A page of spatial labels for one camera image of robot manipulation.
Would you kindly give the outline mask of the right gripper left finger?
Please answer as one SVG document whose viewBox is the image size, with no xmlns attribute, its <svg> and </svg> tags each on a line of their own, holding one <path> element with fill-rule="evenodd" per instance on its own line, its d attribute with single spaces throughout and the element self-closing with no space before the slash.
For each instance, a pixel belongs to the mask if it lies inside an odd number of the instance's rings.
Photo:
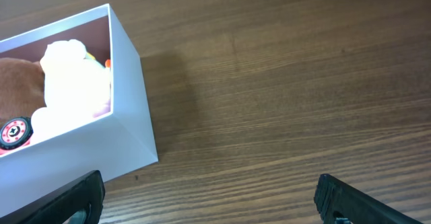
<svg viewBox="0 0 431 224">
<path fill-rule="evenodd" d="M 94 170 L 1 218 L 1 224 L 98 224 L 105 188 Z"/>
</svg>

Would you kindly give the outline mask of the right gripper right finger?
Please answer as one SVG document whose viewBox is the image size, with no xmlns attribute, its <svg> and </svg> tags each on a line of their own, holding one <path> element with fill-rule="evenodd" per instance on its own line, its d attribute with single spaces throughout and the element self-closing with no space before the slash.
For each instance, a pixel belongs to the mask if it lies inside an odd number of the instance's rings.
<svg viewBox="0 0 431 224">
<path fill-rule="evenodd" d="M 314 203 L 324 224 L 422 224 L 330 174 L 320 175 Z"/>
</svg>

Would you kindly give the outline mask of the white box pink interior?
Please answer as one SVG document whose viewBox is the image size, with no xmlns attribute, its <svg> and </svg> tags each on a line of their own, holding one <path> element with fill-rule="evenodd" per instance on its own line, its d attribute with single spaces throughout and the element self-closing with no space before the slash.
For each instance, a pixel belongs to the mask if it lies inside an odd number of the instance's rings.
<svg viewBox="0 0 431 224">
<path fill-rule="evenodd" d="M 8 215 L 80 176 L 103 180 L 158 159 L 141 61 L 108 4 L 1 41 L 1 55 L 37 61 L 56 40 L 78 39 L 100 62 L 110 59 L 110 112 L 1 157 L 1 214 Z"/>
</svg>

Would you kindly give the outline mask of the red toy fire truck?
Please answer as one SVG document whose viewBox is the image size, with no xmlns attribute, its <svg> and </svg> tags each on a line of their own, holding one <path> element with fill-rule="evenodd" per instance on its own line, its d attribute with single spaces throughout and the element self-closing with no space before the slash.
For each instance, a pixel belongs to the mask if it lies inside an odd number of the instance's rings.
<svg viewBox="0 0 431 224">
<path fill-rule="evenodd" d="M 30 145 L 33 133 L 31 118 L 21 116 L 7 121 L 1 128 L 1 156 Z"/>
</svg>

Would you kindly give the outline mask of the white plush duck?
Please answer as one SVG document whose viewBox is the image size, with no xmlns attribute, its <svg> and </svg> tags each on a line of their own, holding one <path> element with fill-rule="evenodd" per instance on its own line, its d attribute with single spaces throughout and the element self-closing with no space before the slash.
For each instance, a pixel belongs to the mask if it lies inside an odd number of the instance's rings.
<svg viewBox="0 0 431 224">
<path fill-rule="evenodd" d="M 47 45 L 40 60 L 46 106 L 31 116 L 32 143 L 41 143 L 110 112 L 110 68 L 79 40 Z"/>
</svg>

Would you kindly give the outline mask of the brown plush bear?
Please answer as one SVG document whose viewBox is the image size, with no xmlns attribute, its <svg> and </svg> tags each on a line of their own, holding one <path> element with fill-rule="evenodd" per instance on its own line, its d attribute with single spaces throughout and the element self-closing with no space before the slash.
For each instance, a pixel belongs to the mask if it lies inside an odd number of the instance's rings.
<svg viewBox="0 0 431 224">
<path fill-rule="evenodd" d="M 1 126 L 12 118 L 31 117 L 45 106 L 40 62 L 1 58 Z"/>
</svg>

